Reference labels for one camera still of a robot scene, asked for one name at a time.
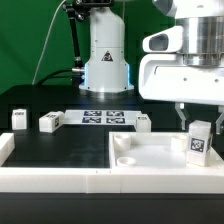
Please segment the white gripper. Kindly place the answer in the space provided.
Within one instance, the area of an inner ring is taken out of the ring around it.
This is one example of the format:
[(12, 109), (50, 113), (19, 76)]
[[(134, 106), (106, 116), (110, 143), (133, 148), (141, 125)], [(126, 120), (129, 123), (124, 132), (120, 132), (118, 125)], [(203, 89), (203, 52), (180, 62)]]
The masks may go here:
[(183, 63), (179, 53), (183, 45), (183, 28), (174, 26), (142, 42), (146, 55), (139, 66), (138, 89), (147, 100), (172, 101), (186, 129), (189, 118), (184, 103), (218, 106), (216, 134), (222, 133), (224, 122), (224, 56), (219, 66), (195, 67)]

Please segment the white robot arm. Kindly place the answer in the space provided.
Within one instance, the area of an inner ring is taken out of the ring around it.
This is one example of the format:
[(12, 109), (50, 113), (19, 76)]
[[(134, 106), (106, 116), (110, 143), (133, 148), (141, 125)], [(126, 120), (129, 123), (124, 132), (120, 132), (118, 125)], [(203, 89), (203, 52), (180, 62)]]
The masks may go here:
[(139, 0), (126, 25), (93, 9), (83, 92), (97, 96), (137, 87), (146, 100), (216, 105), (224, 123), (224, 0)]

